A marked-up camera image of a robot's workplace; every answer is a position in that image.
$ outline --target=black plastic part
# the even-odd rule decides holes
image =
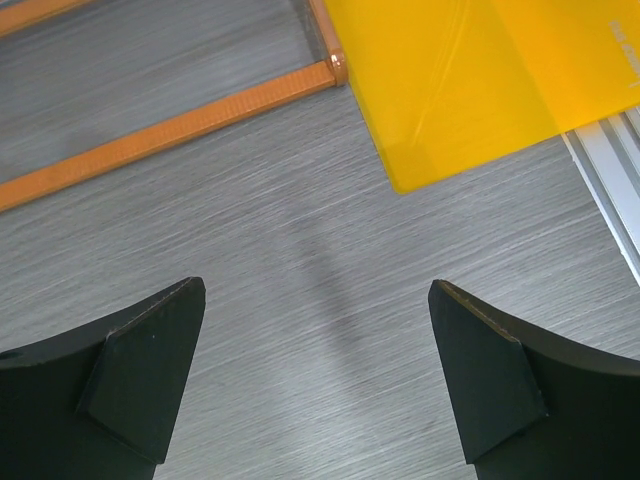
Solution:
[[[205,308],[187,278],[125,310],[0,353],[0,479],[150,480]]]
[[[640,362],[445,281],[433,283],[429,308],[463,450],[480,480],[640,476]]]

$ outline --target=yellow board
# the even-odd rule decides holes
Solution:
[[[640,0],[326,0],[408,193],[640,104]]]

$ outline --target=silver metal bar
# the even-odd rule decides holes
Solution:
[[[640,284],[640,107],[563,138]]]

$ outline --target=gray table surface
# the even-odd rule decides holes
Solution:
[[[0,180],[312,62],[294,7],[99,1],[0,40]],[[0,271],[0,350],[204,278],[160,480],[475,478],[435,278],[640,359],[640,290],[561,141],[400,197],[348,88],[0,215]]]

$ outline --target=yellow panel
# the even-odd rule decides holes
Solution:
[[[640,104],[640,0],[326,0],[408,193]]]

